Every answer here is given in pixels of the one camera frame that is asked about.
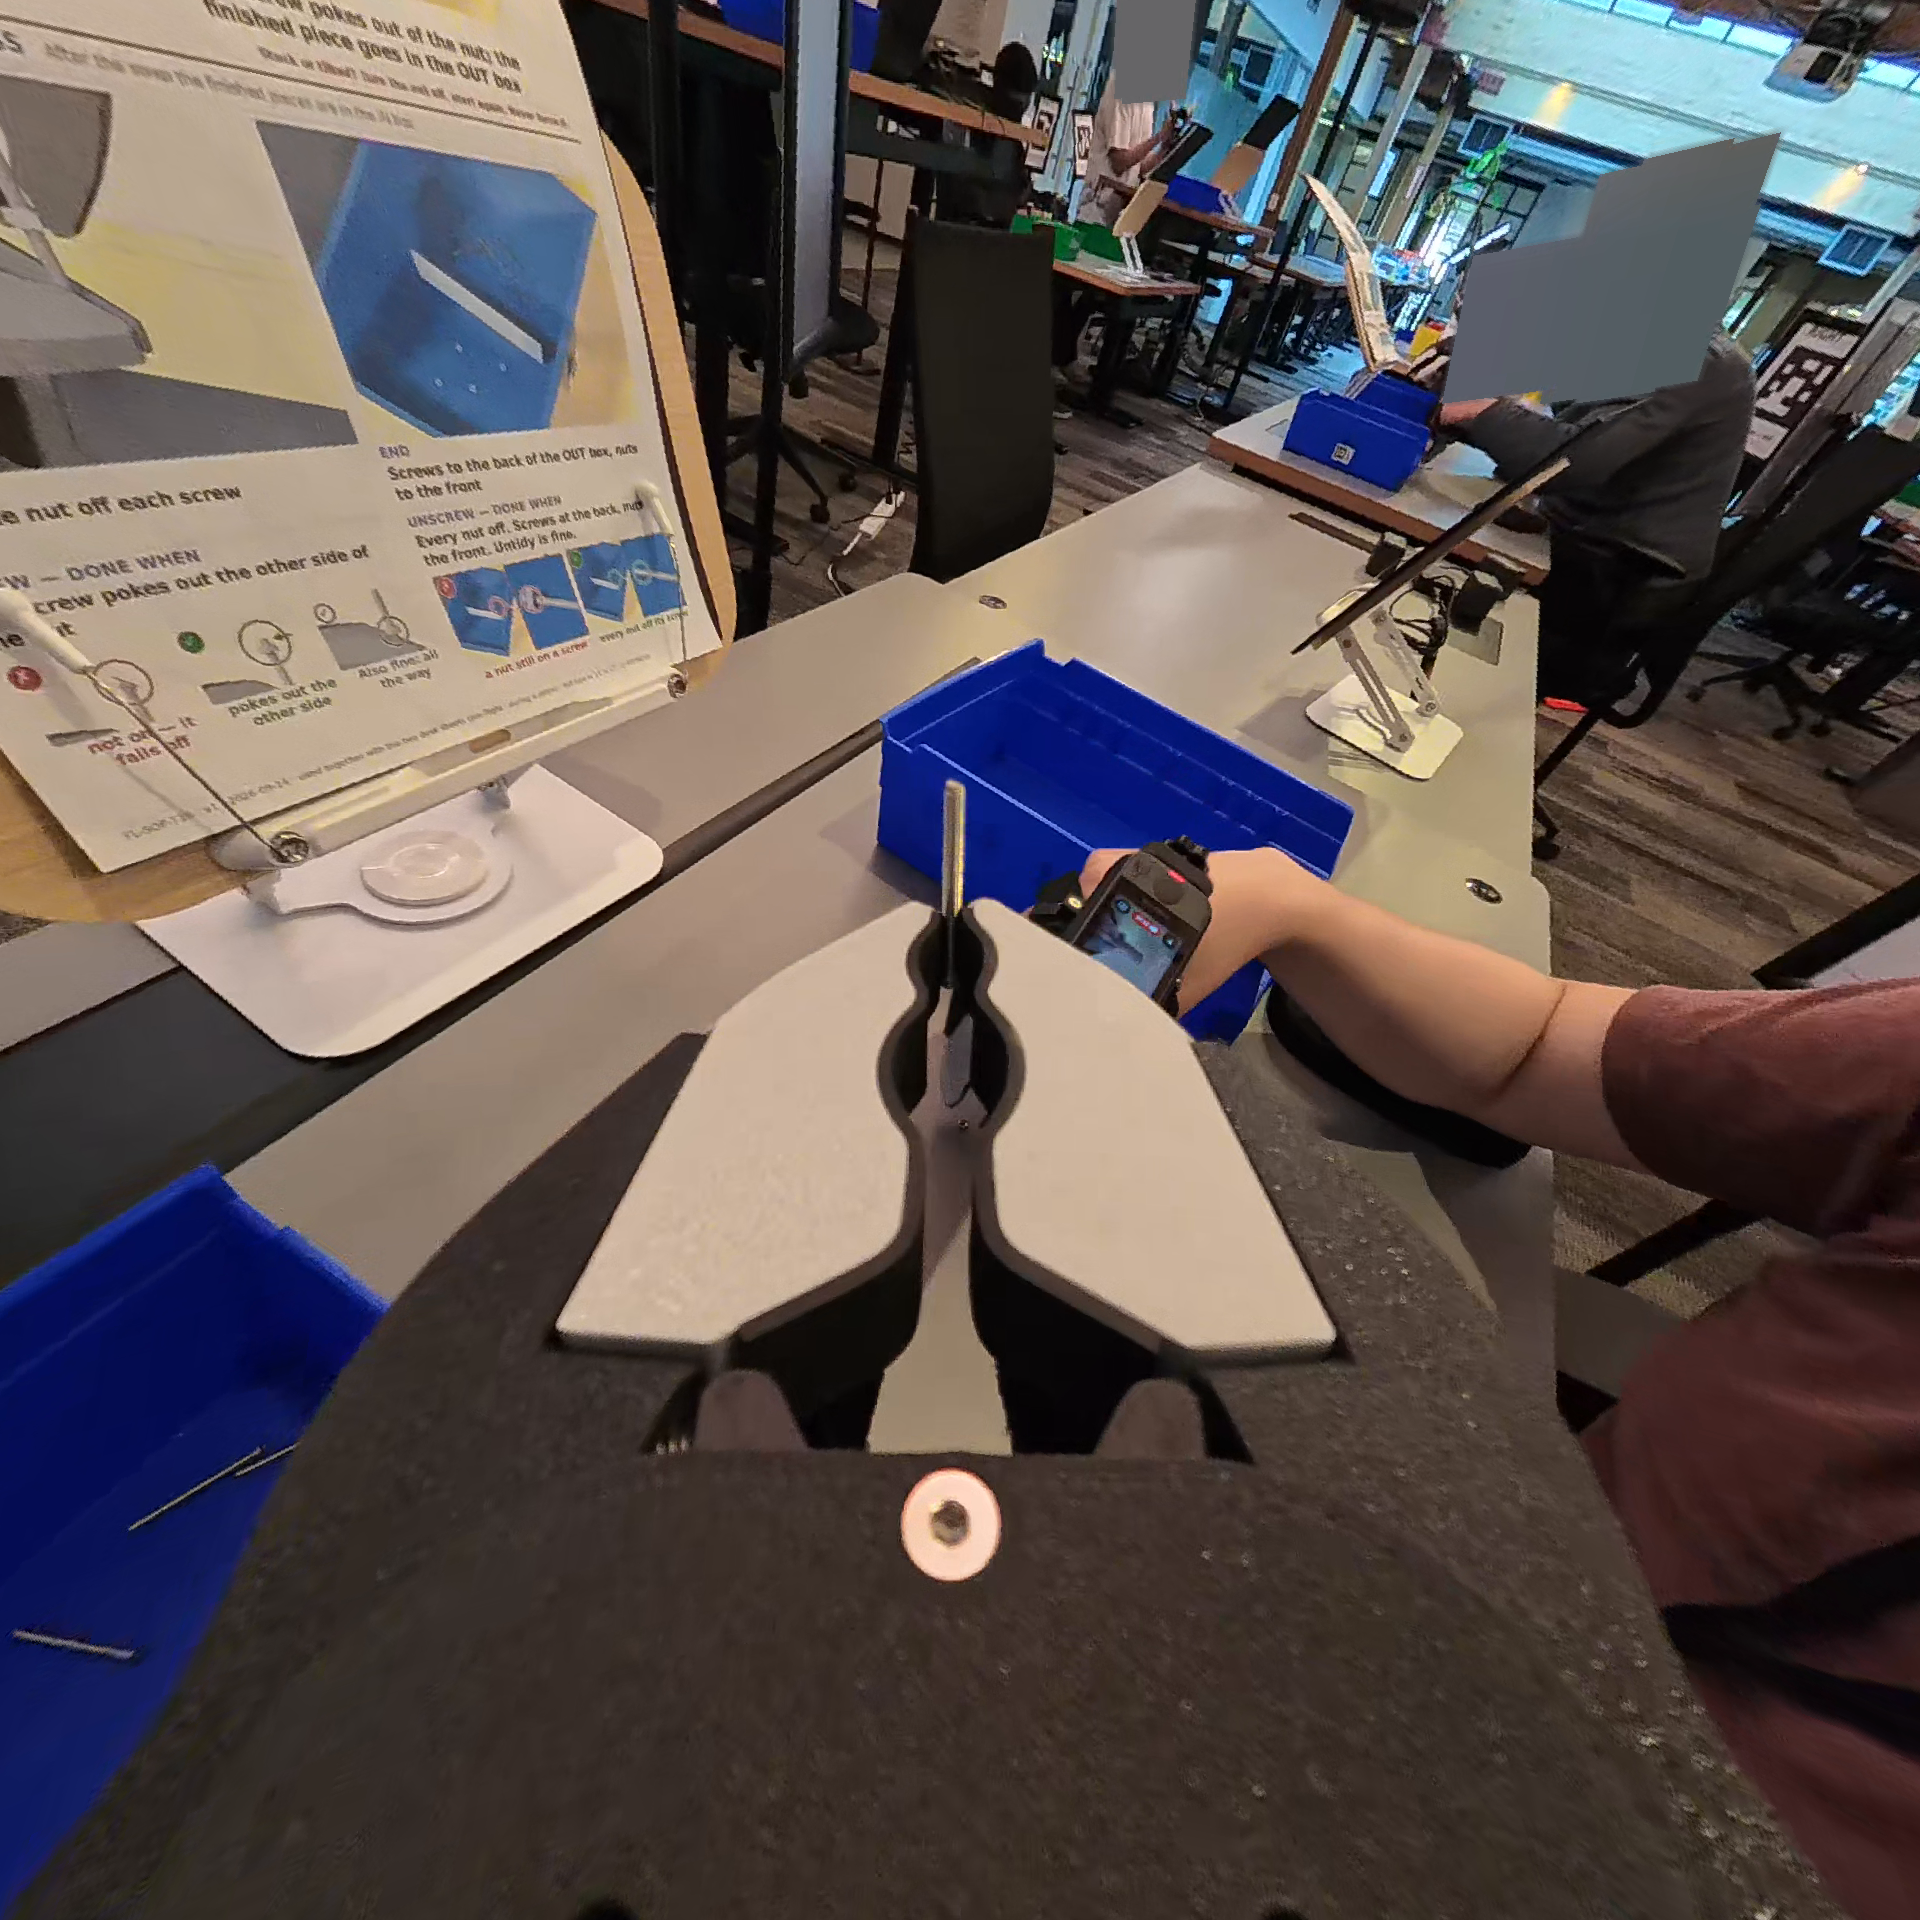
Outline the person's right hand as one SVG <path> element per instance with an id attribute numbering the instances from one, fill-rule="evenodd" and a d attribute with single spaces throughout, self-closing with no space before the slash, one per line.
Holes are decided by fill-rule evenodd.
<path id="1" fill-rule="evenodd" d="M 1180 979 L 1180 1011 L 1305 934 L 1335 903 L 1335 884 L 1279 850 L 1211 851 L 1209 884 L 1209 928 Z"/>

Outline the person's right forearm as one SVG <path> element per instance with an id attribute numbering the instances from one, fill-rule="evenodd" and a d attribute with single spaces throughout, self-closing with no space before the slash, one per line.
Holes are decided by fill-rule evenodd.
<path id="1" fill-rule="evenodd" d="M 1630 989 L 1568 980 L 1321 889 L 1262 963 L 1379 1087 L 1538 1149 L 1641 1168 L 1602 1099 Z"/>

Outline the printed instruction sheet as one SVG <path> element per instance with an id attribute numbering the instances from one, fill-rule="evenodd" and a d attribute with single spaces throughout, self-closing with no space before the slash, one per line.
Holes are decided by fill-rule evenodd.
<path id="1" fill-rule="evenodd" d="M 5 5 L 5 781 L 82 877 L 734 633 L 562 5 Z"/>

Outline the blue bin with label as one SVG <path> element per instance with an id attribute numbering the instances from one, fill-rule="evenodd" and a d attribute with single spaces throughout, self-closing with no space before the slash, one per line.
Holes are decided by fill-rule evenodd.
<path id="1" fill-rule="evenodd" d="M 1379 494 L 1400 494 L 1426 461 L 1439 400 L 1391 373 L 1362 374 L 1347 389 L 1296 400 L 1282 451 Z"/>

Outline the black framed display board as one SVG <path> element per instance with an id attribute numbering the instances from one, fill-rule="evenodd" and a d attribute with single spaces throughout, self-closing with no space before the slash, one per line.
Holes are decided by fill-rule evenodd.
<path id="1" fill-rule="evenodd" d="M 864 5 L 745 5 L 739 25 L 782 49 L 765 298 L 777 373 L 851 352 L 846 322 L 846 159 L 855 56 L 871 49 Z"/>

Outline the tilted document stand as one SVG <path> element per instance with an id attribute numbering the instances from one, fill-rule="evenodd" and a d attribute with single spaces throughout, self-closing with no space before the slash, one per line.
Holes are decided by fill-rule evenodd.
<path id="1" fill-rule="evenodd" d="M 1378 575 L 1373 585 L 1352 585 L 1321 615 L 1319 628 L 1296 644 L 1296 658 L 1338 644 L 1347 659 L 1347 675 L 1305 709 L 1319 730 L 1413 781 L 1426 781 L 1447 762 L 1464 727 L 1443 715 L 1425 658 L 1395 622 L 1395 607 L 1430 567 L 1542 494 L 1568 464 L 1568 451 L 1534 464 L 1527 477 L 1491 494 L 1471 516 Z"/>

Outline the framed tag sign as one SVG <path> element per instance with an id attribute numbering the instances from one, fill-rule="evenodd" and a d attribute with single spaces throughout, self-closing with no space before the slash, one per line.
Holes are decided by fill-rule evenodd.
<path id="1" fill-rule="evenodd" d="M 1755 362 L 1755 400 L 1746 438 L 1753 464 L 1772 461 L 1786 438 L 1813 417 L 1858 417 L 1858 374 L 1850 373 L 1864 326 L 1850 314 L 1806 307 Z"/>

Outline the black office chair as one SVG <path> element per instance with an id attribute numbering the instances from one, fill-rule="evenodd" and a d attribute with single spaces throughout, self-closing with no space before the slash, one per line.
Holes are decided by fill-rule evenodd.
<path id="1" fill-rule="evenodd" d="M 1046 232 L 919 223 L 906 241 L 906 567 L 930 582 L 954 582 L 1046 535 L 1057 489 L 1053 283 Z"/>
<path id="2" fill-rule="evenodd" d="M 1585 710 L 1534 769 L 1534 851 L 1559 851 L 1559 825 L 1542 795 L 1591 730 L 1635 730 L 1654 719 L 1736 602 L 1776 585 L 1824 539 L 1858 530 L 1912 477 L 1918 440 L 1864 426 L 1824 455 L 1769 513 L 1739 516 L 1699 582 L 1654 580 L 1624 547 L 1553 559 L 1542 589 L 1538 688 Z"/>

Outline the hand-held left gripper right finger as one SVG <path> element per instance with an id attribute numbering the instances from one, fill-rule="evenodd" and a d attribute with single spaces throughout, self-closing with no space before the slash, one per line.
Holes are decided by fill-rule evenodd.
<path id="1" fill-rule="evenodd" d="M 978 900 L 970 1310 L 1017 1456 L 1093 1456 L 1121 1396 L 1338 1357 L 1338 1327 L 1198 1045 L 1145 992 Z"/>

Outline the plain blue bin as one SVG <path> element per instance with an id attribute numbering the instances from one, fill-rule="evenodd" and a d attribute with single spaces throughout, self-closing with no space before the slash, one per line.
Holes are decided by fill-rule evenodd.
<path id="1" fill-rule="evenodd" d="M 1258 996 L 1258 966 L 1236 968 L 1192 1011 L 1173 966 L 1198 946 L 1198 907 L 1113 884 L 1086 907 L 1093 851 L 1149 851 L 1171 877 L 1180 843 L 1198 894 L 1206 855 L 1275 850 L 1329 880 L 1352 804 L 1258 760 L 1228 735 L 1029 642 L 944 680 L 885 719 L 875 842 L 906 867 L 958 884 L 958 907 L 1001 903 L 1155 996 L 1198 1041 L 1236 1041 Z"/>

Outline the blue bin with divider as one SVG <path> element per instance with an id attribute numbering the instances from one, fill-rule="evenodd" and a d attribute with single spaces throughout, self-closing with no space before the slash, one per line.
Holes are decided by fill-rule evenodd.
<path id="1" fill-rule="evenodd" d="M 205 1166 L 5 1285 L 5 1907 L 193 1667 L 286 1457 L 386 1303 Z M 136 1647 L 136 1667 L 11 1642 Z"/>

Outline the ceiling projector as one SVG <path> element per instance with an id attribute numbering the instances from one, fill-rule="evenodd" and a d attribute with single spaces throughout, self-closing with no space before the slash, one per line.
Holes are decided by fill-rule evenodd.
<path id="1" fill-rule="evenodd" d="M 1813 105 L 1845 98 L 1868 65 L 1894 11 L 1896 5 L 1813 5 L 1764 84 Z"/>

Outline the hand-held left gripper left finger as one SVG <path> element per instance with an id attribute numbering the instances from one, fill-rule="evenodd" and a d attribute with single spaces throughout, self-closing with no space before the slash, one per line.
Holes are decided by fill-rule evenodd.
<path id="1" fill-rule="evenodd" d="M 926 910 L 797 958 L 704 1036 L 557 1341 L 763 1374 L 803 1435 L 864 1451 L 922 1307 Z"/>

